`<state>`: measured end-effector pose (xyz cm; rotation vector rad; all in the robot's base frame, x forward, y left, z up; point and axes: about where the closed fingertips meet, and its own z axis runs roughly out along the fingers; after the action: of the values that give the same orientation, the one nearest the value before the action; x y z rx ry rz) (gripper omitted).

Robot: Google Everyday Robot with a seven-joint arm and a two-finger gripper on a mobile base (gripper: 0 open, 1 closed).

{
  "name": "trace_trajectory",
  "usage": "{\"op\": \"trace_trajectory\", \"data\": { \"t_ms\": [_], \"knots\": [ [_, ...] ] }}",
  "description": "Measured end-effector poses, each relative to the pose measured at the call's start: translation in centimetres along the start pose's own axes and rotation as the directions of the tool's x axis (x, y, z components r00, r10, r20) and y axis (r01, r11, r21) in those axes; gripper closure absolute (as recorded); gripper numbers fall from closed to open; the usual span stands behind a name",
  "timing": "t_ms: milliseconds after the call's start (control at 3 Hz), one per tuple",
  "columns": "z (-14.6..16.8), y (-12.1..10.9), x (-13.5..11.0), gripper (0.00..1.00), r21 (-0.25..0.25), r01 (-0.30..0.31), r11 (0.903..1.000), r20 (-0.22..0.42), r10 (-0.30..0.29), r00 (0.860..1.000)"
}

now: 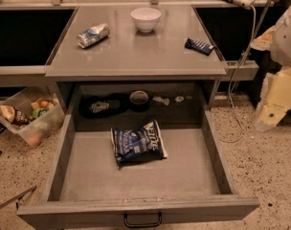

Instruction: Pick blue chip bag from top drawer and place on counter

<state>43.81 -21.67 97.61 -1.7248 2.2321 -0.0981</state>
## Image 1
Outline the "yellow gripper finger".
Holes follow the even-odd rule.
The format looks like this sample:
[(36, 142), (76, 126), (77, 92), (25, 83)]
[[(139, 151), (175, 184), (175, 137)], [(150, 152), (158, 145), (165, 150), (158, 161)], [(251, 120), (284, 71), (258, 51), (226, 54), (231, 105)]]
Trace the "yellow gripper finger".
[(268, 73), (263, 80), (254, 122), (256, 130), (276, 127), (290, 109), (291, 67), (283, 66), (277, 74)]

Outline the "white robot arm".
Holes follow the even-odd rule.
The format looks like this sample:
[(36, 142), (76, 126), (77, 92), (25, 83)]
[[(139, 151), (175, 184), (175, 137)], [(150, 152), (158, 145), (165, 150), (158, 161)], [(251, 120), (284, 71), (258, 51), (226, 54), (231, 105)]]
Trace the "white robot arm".
[(274, 27), (253, 42), (255, 49), (265, 46), (281, 68), (277, 74), (268, 73), (263, 80), (255, 120), (259, 131), (276, 127), (291, 109), (291, 5)]

